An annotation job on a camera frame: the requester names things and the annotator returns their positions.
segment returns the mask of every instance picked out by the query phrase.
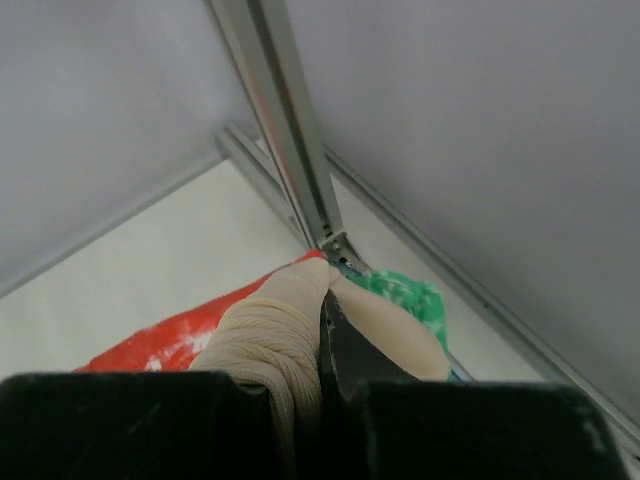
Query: green fabric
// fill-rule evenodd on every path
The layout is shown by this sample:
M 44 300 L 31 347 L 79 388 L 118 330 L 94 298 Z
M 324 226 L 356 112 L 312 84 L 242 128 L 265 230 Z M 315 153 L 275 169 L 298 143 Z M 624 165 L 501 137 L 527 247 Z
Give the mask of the green fabric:
M 436 336 L 444 351 L 448 351 L 444 302 L 431 285 L 390 270 L 372 270 L 364 275 L 354 271 L 342 272 L 356 285 L 392 301 L 412 314 Z

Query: beige rope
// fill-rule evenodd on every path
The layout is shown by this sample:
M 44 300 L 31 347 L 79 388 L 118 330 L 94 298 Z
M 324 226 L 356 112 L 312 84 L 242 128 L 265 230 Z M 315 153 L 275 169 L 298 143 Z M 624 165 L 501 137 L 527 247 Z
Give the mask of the beige rope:
M 224 314 L 191 369 L 225 370 L 238 383 L 264 385 L 280 454 L 295 475 L 294 433 L 316 432 L 322 396 L 318 377 L 320 308 L 329 266 L 311 259 L 275 272 L 262 287 Z

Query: vertical metal post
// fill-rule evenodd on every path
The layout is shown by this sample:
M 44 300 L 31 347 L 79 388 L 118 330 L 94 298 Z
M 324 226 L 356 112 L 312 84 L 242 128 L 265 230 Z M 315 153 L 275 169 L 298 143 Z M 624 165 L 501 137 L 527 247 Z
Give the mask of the vertical metal post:
M 346 236 L 283 0 L 212 0 L 306 243 Z

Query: red cloth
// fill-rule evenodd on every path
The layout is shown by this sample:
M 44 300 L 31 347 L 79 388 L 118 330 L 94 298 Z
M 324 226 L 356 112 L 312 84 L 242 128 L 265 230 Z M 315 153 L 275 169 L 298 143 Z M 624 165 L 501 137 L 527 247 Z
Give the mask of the red cloth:
M 311 257 L 323 257 L 323 254 L 312 250 L 296 263 Z M 76 371 L 185 370 L 207 345 L 224 312 L 255 292 L 270 275 L 193 310 L 163 320 L 153 327 L 140 330 Z

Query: gray wall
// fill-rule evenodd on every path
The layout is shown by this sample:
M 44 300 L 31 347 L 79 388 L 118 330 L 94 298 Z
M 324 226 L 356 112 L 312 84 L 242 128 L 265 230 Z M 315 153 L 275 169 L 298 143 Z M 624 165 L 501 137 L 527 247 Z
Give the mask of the gray wall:
M 0 295 L 217 160 L 249 109 L 205 0 L 0 2 Z
M 640 2 L 288 4 L 328 143 L 640 422 Z

